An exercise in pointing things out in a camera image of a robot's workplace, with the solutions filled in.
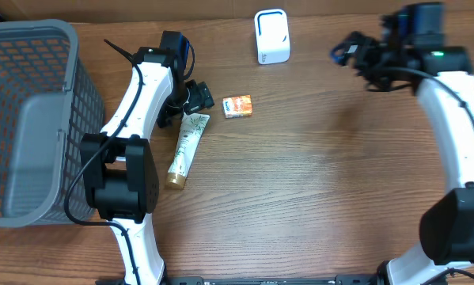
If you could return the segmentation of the white Pantene tube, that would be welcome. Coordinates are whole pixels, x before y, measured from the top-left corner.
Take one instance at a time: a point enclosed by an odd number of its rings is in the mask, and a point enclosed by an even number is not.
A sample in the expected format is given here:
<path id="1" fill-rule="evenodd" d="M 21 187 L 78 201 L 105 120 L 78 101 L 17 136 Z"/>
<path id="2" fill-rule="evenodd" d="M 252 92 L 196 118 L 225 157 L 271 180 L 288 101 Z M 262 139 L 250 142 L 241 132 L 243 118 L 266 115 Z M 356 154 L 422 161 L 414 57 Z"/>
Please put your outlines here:
<path id="1" fill-rule="evenodd" d="M 184 188 L 199 141 L 209 120 L 210 116 L 207 114 L 193 113 L 183 116 L 174 159 L 167 172 L 167 188 Z"/>

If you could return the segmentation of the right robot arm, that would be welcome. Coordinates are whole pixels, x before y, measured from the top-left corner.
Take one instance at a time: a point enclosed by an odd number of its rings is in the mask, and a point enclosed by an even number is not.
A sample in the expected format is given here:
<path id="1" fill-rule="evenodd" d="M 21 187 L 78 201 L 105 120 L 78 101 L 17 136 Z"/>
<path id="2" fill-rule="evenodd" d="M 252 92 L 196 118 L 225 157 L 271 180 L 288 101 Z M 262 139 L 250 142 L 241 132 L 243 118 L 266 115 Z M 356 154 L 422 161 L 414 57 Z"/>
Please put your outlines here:
<path id="1" fill-rule="evenodd" d="M 338 284 L 444 284 L 474 265 L 474 70 L 467 50 L 448 46 L 441 2 L 404 6 L 382 18 L 380 39 L 354 31 L 331 50 L 372 92 L 411 88 L 427 114 L 446 176 L 445 195 L 419 223 L 419 241 L 372 275 Z"/>

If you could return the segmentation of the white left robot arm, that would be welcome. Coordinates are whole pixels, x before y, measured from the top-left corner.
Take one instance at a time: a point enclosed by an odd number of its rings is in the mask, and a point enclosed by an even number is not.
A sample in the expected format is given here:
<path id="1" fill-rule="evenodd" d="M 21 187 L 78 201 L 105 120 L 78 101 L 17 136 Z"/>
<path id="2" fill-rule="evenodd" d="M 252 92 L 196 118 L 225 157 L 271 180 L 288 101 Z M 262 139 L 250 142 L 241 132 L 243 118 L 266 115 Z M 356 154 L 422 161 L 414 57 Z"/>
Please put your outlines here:
<path id="1" fill-rule="evenodd" d="M 80 143 L 82 169 L 74 178 L 85 188 L 87 204 L 97 210 L 97 226 L 116 236 L 125 267 L 122 284 L 167 284 L 166 265 L 157 249 L 152 214 L 159 178 L 150 148 L 155 127 L 180 118 L 182 136 L 174 158 L 174 181 L 184 181 L 201 134 L 208 123 L 205 108 L 214 99 L 205 82 L 190 78 L 195 52 L 181 32 L 165 31 L 158 47 L 134 54 L 117 50 L 132 65 L 131 81 L 112 118 Z"/>

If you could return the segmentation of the small orange tissue pack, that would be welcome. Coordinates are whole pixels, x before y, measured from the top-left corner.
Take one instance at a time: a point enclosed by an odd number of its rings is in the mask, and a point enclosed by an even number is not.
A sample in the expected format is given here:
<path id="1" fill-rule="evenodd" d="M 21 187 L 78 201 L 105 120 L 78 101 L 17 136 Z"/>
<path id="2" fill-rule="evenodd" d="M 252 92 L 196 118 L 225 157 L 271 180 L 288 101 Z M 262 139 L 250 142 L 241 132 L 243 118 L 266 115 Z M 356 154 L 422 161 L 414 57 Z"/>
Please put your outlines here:
<path id="1" fill-rule="evenodd" d="M 222 108 L 226 119 L 246 117 L 253 114 L 250 95 L 224 98 Z"/>

